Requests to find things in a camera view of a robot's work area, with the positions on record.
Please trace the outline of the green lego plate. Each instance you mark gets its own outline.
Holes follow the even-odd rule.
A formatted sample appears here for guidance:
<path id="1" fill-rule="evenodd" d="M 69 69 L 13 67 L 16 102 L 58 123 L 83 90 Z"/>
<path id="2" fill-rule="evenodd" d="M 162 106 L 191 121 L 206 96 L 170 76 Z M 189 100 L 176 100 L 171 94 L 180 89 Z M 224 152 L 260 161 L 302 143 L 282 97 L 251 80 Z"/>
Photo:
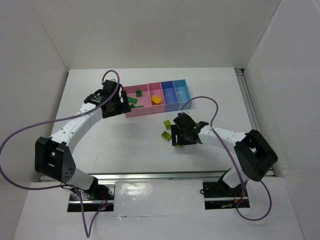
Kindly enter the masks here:
<path id="1" fill-rule="evenodd" d="M 136 98 L 133 98 L 133 97 L 128 97 L 127 100 L 131 104 L 136 104 L 138 102 L 138 100 Z"/>

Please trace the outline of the dark green square lego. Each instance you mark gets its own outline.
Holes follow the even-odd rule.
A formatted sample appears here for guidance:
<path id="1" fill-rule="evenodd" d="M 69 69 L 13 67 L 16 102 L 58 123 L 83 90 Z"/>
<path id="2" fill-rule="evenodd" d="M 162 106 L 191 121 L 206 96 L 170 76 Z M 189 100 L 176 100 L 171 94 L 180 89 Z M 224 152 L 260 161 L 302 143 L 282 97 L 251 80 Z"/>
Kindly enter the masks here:
<path id="1" fill-rule="evenodd" d="M 141 90 L 137 90 L 136 91 L 136 96 L 137 97 L 141 97 L 142 96 L 142 91 Z"/>

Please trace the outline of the yellow round flower lego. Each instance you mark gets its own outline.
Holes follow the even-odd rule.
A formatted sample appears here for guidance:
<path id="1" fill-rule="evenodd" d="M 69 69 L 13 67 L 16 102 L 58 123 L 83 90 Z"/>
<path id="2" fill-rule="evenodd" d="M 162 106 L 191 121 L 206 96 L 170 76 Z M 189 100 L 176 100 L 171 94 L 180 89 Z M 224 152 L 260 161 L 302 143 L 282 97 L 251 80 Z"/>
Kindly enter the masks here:
<path id="1" fill-rule="evenodd" d="M 151 103 L 152 105 L 161 105 L 162 99 L 156 95 L 151 96 Z"/>

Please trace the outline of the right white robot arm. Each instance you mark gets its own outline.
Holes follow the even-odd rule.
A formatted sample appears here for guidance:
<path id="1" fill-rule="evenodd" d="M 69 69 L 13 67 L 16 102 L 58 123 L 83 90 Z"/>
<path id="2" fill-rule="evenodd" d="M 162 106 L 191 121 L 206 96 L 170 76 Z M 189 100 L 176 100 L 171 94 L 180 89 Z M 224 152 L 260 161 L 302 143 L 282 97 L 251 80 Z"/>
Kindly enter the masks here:
<path id="1" fill-rule="evenodd" d="M 218 180 L 221 187 L 235 189 L 249 180 L 259 182 L 278 161 L 278 156 L 263 135 L 252 129 L 235 132 L 211 126 L 208 122 L 196 123 L 188 114 L 181 112 L 171 126 L 172 145 L 211 145 L 225 149 L 232 160 L 233 168 Z"/>

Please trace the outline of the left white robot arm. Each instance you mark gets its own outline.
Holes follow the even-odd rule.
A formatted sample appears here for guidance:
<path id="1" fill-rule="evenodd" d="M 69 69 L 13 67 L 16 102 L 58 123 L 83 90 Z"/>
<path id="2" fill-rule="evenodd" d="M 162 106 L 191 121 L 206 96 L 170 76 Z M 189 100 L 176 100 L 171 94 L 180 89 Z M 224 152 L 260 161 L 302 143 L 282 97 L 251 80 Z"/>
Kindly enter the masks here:
<path id="1" fill-rule="evenodd" d="M 50 137 L 35 143 L 35 171 L 41 175 L 72 185 L 90 199 L 107 195 L 109 189 L 96 177 L 78 169 L 72 153 L 85 134 L 100 120 L 131 111 L 122 85 L 105 80 L 102 88 L 86 97 L 77 114 Z"/>

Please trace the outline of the lime lego with slope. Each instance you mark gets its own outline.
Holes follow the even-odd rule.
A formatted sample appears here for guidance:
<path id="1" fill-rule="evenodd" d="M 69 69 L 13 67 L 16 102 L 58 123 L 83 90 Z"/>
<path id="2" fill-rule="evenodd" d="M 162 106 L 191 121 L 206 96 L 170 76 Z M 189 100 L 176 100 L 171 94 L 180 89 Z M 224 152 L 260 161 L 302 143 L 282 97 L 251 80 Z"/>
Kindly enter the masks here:
<path id="1" fill-rule="evenodd" d="M 164 124 L 164 127 L 165 127 L 166 130 L 170 130 L 171 127 L 172 127 L 172 124 L 171 124 L 171 122 L 169 120 L 165 120 L 163 122 L 163 124 Z"/>

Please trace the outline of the large pink container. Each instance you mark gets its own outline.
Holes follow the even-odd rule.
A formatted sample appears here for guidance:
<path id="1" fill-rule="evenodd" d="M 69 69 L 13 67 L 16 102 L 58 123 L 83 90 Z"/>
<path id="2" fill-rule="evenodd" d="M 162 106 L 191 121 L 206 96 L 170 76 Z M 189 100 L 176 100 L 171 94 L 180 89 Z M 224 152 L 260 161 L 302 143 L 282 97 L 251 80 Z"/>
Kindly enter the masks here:
<path id="1" fill-rule="evenodd" d="M 152 103 L 148 84 L 125 86 L 124 90 L 126 91 L 127 97 L 138 100 L 134 105 L 144 106 L 143 108 L 133 108 L 131 112 L 125 114 L 127 118 L 152 114 Z M 141 97 L 136 96 L 136 91 L 138 90 L 142 92 Z"/>

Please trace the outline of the dark blue container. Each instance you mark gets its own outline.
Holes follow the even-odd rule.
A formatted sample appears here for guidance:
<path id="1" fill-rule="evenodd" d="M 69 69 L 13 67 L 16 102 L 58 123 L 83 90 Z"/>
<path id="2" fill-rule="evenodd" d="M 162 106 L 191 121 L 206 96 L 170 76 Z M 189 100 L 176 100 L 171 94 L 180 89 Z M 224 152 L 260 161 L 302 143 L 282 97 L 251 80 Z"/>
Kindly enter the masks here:
<path id="1" fill-rule="evenodd" d="M 179 101 L 173 81 L 162 81 L 162 92 L 165 102 L 165 112 L 177 111 L 179 107 Z"/>

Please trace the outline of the light blue container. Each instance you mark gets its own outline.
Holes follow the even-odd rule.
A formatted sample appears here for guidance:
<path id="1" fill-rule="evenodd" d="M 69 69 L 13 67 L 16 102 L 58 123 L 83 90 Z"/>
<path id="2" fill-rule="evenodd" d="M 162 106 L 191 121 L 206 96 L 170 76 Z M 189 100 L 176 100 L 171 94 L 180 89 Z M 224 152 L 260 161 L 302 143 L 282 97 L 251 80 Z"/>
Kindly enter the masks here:
<path id="1" fill-rule="evenodd" d="M 180 79 L 174 80 L 173 84 L 178 99 L 178 110 L 181 110 L 182 107 L 191 99 L 187 82 L 185 79 Z"/>

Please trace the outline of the small pink container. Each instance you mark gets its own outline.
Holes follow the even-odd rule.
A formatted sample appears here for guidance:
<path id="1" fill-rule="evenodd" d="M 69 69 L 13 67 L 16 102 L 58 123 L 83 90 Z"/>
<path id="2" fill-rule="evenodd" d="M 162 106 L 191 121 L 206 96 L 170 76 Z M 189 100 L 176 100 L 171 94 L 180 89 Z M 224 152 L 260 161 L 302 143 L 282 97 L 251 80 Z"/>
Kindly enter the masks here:
<path id="1" fill-rule="evenodd" d="M 151 100 L 151 112 L 153 114 L 165 112 L 165 99 L 161 83 L 149 83 L 148 87 Z"/>

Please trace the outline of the front aluminium rail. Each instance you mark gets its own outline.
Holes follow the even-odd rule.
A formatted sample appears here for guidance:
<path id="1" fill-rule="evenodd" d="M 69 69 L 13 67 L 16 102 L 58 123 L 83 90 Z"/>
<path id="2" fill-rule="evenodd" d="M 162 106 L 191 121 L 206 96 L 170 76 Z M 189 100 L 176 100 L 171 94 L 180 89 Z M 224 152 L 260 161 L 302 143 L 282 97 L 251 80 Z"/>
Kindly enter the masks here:
<path id="1" fill-rule="evenodd" d="M 174 179 L 212 179 L 220 178 L 226 171 L 186 171 L 186 172 L 142 172 L 94 174 L 101 181 L 118 180 L 174 180 Z"/>

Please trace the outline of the aluminium rail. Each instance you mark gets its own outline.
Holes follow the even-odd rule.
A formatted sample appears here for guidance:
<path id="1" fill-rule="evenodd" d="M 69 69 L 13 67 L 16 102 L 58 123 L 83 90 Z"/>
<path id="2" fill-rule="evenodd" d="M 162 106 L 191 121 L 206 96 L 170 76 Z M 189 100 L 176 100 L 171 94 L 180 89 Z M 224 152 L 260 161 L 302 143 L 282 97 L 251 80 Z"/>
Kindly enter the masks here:
<path id="1" fill-rule="evenodd" d="M 260 126 L 244 77 L 243 69 L 235 70 L 252 130 L 244 134 L 244 139 L 235 145 L 235 152 L 245 175 L 259 182 L 278 161 L 278 156 L 260 132 Z"/>
<path id="2" fill-rule="evenodd" d="M 226 171 L 186 171 L 186 172 L 142 172 L 94 174 L 101 181 L 118 180 L 174 180 L 174 179 L 212 179 L 220 178 Z"/>

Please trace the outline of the right aluminium rail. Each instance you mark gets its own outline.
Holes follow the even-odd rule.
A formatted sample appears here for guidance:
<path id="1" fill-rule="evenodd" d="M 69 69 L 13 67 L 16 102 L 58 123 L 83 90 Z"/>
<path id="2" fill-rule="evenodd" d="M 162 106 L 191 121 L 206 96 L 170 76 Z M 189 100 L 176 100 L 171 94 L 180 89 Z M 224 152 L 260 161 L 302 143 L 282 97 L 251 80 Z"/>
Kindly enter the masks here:
<path id="1" fill-rule="evenodd" d="M 245 175 L 259 182 L 278 161 L 278 156 L 260 132 L 260 126 L 244 77 L 243 69 L 235 70 L 252 130 L 244 134 L 244 139 L 235 145 L 235 152 Z"/>

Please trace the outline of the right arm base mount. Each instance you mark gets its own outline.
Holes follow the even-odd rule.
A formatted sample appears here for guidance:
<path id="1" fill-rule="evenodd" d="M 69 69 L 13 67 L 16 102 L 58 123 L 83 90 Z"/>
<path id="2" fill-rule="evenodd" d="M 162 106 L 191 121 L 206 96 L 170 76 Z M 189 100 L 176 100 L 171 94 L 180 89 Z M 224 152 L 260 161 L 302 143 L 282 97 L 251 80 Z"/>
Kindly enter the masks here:
<path id="1" fill-rule="evenodd" d="M 241 184 L 235 188 L 230 188 L 223 182 L 222 178 L 228 171 L 216 181 L 205 181 L 202 183 L 202 189 L 199 193 L 204 196 L 204 207 L 206 210 L 235 209 L 237 204 L 240 204 L 239 208 L 250 207 L 249 199 L 243 197 Z"/>

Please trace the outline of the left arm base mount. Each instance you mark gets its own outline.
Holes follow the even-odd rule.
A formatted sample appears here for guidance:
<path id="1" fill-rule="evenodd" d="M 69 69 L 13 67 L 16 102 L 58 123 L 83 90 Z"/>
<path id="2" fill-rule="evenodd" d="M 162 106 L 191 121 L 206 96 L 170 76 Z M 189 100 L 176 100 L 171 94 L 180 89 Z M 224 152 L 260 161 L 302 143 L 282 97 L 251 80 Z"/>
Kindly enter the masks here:
<path id="1" fill-rule="evenodd" d="M 93 197 L 85 193 L 83 190 L 79 190 L 82 197 L 83 210 L 84 212 L 97 212 L 101 208 L 101 212 L 113 212 L 115 208 L 115 190 L 116 184 L 114 182 L 106 182 L 104 186 L 108 192 L 101 191 L 97 197 Z M 75 189 L 72 189 L 69 194 L 69 200 L 67 205 L 68 213 L 80 213 L 81 202 L 79 194 Z"/>

